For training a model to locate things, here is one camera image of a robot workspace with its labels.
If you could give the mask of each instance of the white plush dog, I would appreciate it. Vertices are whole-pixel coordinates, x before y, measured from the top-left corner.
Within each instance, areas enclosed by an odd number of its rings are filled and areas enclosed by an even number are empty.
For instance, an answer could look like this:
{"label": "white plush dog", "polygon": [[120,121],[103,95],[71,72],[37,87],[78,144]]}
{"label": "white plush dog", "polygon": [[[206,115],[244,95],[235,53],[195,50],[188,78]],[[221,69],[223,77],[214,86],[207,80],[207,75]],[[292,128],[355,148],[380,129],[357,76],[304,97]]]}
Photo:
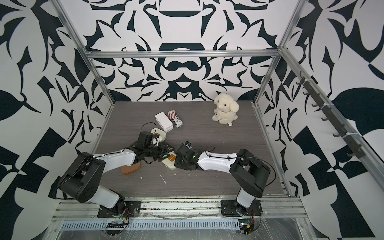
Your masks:
{"label": "white plush dog", "polygon": [[237,119],[236,112],[239,111],[239,104],[226,93],[220,93],[214,100],[217,108],[214,110],[212,120],[221,124],[228,124]]}

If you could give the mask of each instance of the orange and white object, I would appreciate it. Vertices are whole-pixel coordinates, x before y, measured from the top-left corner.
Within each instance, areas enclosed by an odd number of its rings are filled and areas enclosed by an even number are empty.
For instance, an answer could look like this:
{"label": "orange and white object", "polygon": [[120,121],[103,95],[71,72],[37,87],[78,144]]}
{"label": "orange and white object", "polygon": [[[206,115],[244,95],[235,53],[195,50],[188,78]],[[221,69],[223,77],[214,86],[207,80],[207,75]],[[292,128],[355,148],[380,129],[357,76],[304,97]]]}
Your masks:
{"label": "orange and white object", "polygon": [[174,170],[174,169],[176,169],[176,167],[175,167],[176,154],[173,151],[170,152],[169,154],[170,154],[170,156],[161,162],[165,166],[167,166],[169,169]]}

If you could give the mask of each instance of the patterned backdrop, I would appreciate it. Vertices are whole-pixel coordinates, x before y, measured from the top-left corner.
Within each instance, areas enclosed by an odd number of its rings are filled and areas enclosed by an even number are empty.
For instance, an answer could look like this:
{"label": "patterned backdrop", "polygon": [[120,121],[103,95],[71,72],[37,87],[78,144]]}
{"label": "patterned backdrop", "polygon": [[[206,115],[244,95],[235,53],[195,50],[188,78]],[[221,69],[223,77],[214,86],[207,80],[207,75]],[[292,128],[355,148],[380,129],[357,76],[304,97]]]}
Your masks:
{"label": "patterned backdrop", "polygon": [[31,239],[110,107],[47,0],[0,4],[0,235]]}
{"label": "patterned backdrop", "polygon": [[268,49],[298,0],[63,0],[88,50]]}
{"label": "patterned backdrop", "polygon": [[[383,1],[309,0],[289,51],[379,156],[384,133]],[[298,78],[279,62],[259,106],[290,187],[320,239],[383,239],[384,192]]]}
{"label": "patterned backdrop", "polygon": [[[297,0],[66,0],[91,51],[276,49]],[[97,59],[116,101],[253,100],[269,57]]]}
{"label": "patterned backdrop", "polygon": [[116,101],[253,100],[271,57],[115,58],[95,65]]}

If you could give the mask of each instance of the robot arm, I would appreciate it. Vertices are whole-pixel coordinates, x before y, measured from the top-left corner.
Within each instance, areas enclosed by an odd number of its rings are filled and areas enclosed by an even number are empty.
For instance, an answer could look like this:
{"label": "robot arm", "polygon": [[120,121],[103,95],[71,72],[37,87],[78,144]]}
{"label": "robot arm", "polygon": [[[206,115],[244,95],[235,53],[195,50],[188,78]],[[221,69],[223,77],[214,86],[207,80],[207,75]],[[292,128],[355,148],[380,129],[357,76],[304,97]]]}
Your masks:
{"label": "robot arm", "polygon": [[[154,140],[152,133],[141,132],[136,142],[120,151],[97,155],[81,153],[60,179],[58,189],[79,202],[90,201],[121,213],[124,197],[100,186],[101,176],[109,170],[133,165],[144,157],[162,161],[174,151],[166,142]],[[249,208],[255,197],[263,195],[270,169],[246,149],[238,153],[217,154],[203,150],[195,152],[190,146],[181,144],[174,152],[177,168],[218,170],[232,174],[242,187],[237,196],[240,209]],[[250,168],[247,171],[244,168],[248,165]]]}
{"label": "robot arm", "polygon": [[175,151],[175,167],[185,170],[217,170],[230,173],[241,186],[236,202],[249,208],[255,197],[262,197],[270,168],[246,149],[238,153],[218,154],[191,149],[190,143],[180,145]]}

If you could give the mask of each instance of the white box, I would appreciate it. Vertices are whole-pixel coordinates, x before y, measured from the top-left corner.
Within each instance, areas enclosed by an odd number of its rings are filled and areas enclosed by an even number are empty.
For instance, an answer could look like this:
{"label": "white box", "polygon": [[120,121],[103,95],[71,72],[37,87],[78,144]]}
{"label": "white box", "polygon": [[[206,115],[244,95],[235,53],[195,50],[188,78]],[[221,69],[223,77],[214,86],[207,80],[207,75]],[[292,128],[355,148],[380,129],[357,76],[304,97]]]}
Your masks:
{"label": "white box", "polygon": [[173,124],[167,117],[167,115],[164,112],[161,112],[157,115],[155,115],[157,123],[160,125],[160,127],[164,130],[164,132],[169,132],[173,129]]}

